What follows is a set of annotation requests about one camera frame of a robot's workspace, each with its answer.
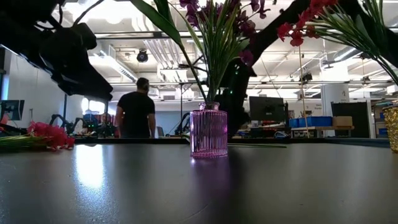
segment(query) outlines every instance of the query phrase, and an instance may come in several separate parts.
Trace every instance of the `monitor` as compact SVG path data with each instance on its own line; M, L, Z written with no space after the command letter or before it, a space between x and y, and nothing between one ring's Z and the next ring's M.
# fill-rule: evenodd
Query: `monitor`
M249 106L252 121L285 121L283 98L250 96Z
M0 101L0 119L3 116L11 121L20 121L24 112L25 100L1 100Z

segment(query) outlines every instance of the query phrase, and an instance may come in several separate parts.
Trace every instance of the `man's arm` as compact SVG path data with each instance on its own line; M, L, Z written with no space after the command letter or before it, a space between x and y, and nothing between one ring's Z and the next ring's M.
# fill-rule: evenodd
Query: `man's arm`
M118 126L119 138L121 137L121 126L123 125L123 108L116 108L116 125Z
M156 118L155 118L155 103L151 100L148 114L148 125L150 130L150 137L155 138Z

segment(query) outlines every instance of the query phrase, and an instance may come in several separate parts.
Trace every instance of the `pink glass vase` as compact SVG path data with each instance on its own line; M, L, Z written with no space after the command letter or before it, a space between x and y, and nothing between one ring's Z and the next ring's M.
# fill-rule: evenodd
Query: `pink glass vase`
M218 110L219 103L200 104L190 113L191 156L211 158L228 154L227 114Z

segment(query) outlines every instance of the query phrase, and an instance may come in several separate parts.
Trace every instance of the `desk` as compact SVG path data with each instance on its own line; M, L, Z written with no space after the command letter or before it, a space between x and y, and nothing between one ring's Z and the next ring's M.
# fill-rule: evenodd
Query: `desk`
M388 148L90 144L0 155L0 223L397 223Z
M347 126L347 127L308 127L309 131L313 131L315 133L315 138L322 138L323 137L323 131L327 130L347 130L348 131L348 137L351 137L351 130L354 129L354 126ZM307 131L307 128L292 128L292 138L295 137L294 132L295 131Z

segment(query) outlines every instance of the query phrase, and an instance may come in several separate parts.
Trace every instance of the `man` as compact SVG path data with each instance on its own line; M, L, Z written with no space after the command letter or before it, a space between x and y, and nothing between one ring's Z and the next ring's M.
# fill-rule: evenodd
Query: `man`
M155 137L155 104L148 97L149 80L140 78L137 91L123 95L116 110L121 138Z

